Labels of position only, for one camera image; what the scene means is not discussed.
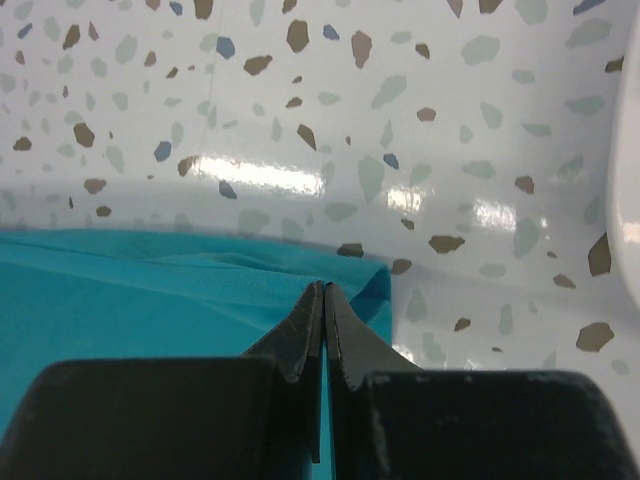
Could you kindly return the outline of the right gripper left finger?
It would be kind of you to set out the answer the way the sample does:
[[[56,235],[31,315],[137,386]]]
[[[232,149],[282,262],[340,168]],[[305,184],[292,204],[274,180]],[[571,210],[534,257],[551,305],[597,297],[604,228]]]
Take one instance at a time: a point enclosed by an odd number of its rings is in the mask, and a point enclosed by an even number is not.
[[[1,442],[5,479],[307,479],[320,459],[324,288],[236,357],[44,369]]]

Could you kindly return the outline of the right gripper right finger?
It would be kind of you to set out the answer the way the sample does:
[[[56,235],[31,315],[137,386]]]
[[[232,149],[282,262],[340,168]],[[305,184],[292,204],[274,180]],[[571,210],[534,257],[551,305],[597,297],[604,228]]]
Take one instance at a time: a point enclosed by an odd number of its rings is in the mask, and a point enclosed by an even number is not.
[[[337,479],[635,479],[606,396],[557,370],[425,370],[324,294]]]

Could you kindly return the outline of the teal t-shirt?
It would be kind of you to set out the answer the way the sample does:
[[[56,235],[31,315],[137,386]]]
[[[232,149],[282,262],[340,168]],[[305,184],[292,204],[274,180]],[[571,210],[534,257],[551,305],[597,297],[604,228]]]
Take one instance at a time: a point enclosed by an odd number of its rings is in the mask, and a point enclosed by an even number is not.
[[[390,273],[376,261],[299,246],[142,231],[1,236],[1,442],[31,383],[73,360],[236,357],[283,320],[306,287],[341,288],[384,342]],[[322,327],[320,459],[333,475]]]

